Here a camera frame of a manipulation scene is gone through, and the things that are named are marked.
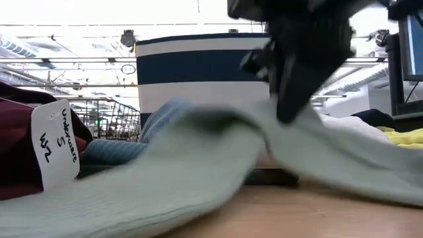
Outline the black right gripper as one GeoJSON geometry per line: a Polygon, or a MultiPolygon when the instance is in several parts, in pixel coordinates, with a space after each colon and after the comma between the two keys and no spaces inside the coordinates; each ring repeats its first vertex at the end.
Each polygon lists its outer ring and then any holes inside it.
{"type": "Polygon", "coordinates": [[[289,19],[266,23],[269,40],[250,51],[241,69],[269,83],[281,83],[277,117],[292,123],[311,96],[349,57],[353,35],[348,20],[289,19]]]}

